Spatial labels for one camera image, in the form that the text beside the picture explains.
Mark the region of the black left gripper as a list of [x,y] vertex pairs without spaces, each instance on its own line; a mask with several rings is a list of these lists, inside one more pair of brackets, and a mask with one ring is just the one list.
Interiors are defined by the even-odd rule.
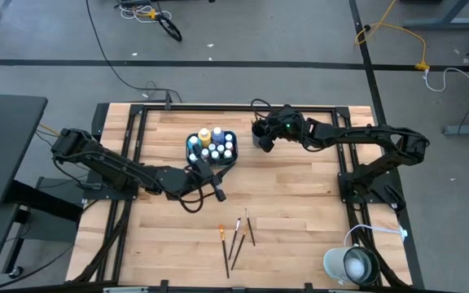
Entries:
[[190,194],[193,191],[201,190],[203,186],[210,185],[213,188],[212,194],[219,202],[226,200],[226,194],[220,185],[215,185],[215,178],[222,182],[222,178],[235,166],[235,162],[214,173],[210,164],[205,161],[196,161],[195,163],[178,168],[178,174],[183,176],[181,189],[177,192],[178,198]]

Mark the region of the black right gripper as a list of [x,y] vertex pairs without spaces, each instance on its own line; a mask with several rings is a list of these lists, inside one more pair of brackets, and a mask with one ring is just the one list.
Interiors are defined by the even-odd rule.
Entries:
[[[258,110],[253,111],[255,121],[267,120],[269,115],[269,135],[272,138],[281,138],[288,141],[302,141],[307,130],[307,122],[303,114],[291,105],[284,105],[280,109],[261,114]],[[263,135],[258,140],[259,147],[266,153],[274,148],[274,140]]]

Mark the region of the dark teal plastic cup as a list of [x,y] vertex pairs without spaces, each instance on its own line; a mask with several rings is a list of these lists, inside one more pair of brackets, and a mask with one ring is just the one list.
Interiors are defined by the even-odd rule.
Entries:
[[266,123],[263,120],[252,122],[252,143],[255,147],[262,149],[261,138],[265,136]]

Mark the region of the large yellow paint bottle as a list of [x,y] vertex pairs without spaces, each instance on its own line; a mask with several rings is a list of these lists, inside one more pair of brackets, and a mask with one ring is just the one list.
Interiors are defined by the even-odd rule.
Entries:
[[212,134],[210,130],[207,128],[202,128],[198,132],[198,139],[200,140],[202,148],[208,148],[208,146],[212,143]]

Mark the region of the black paintbrush silver ferrule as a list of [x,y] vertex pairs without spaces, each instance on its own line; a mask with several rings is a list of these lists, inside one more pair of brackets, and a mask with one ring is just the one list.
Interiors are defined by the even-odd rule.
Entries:
[[237,234],[238,234],[240,225],[241,225],[241,217],[239,217],[237,219],[236,224],[235,224],[233,238],[232,238],[231,245],[230,245],[230,252],[229,252],[229,255],[228,255],[228,260],[230,260],[231,257],[232,257],[232,253],[233,253],[234,246],[235,246],[235,240],[237,238]]
[[249,216],[248,209],[245,208],[244,211],[245,211],[246,221],[247,221],[247,224],[248,224],[248,230],[249,230],[249,233],[251,235],[252,245],[255,247],[256,246],[256,241],[255,241],[254,233],[253,233],[253,229],[252,229],[251,218]]

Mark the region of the orange-bristle paintbrush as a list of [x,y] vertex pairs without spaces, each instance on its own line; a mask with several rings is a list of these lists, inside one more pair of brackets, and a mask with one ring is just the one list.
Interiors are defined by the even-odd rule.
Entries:
[[224,265],[225,265],[225,270],[226,270],[226,277],[229,279],[230,270],[229,270],[228,255],[227,255],[227,250],[226,250],[225,228],[223,224],[219,225],[219,231],[221,235],[221,245],[222,245],[223,259],[224,259]]

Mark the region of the teal plastic storage bin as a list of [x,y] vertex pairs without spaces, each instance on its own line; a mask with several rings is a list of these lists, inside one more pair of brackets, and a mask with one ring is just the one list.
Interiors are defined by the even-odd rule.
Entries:
[[[209,161],[209,163],[210,163],[211,165],[227,166],[227,165],[229,165],[229,164],[231,164],[231,163],[234,163],[234,162],[238,159],[238,139],[237,139],[237,137],[236,137],[236,135],[235,135],[234,132],[232,132],[232,131],[224,131],[225,136],[226,136],[228,133],[230,133],[230,134],[233,136],[233,141],[232,141],[232,143],[233,143],[234,147],[233,147],[233,150],[231,151],[231,152],[232,152],[232,157],[231,157],[230,159],[225,159],[225,158],[224,158],[224,152],[223,152],[222,154],[220,154],[220,153],[217,151],[217,148],[216,148],[215,151],[217,151],[217,152],[219,153],[220,158],[219,158],[218,160],[213,160],[213,159],[211,158],[211,156],[210,156],[211,151],[209,151],[209,157],[207,157],[207,159],[208,159],[208,161]],[[198,134],[197,134],[197,133],[192,133],[192,134],[190,134],[190,135],[186,138],[186,161],[187,161],[188,164],[193,164],[193,163],[191,163],[190,160],[189,160],[189,155],[190,155],[190,154],[195,154],[198,159],[199,159],[199,158],[202,158],[202,159],[203,159],[204,157],[201,155],[201,151],[202,151],[203,149],[208,149],[208,148],[202,148],[201,146],[194,146],[193,149],[190,150],[190,149],[188,148],[188,146],[187,146],[187,139],[188,139],[191,135],[195,135],[195,136],[198,137]]]

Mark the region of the grey lamp with bulb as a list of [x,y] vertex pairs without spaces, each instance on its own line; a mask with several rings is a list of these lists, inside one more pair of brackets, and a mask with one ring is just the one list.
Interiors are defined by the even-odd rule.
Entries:
[[351,282],[359,286],[374,284],[380,275],[377,256],[365,247],[339,247],[327,251],[323,257],[325,272],[343,285]]

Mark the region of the black side desk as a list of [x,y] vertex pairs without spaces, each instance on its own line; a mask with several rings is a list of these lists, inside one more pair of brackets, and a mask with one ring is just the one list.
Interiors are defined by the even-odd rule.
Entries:
[[0,204],[19,201],[30,189],[15,175],[47,103],[45,97],[0,94]]

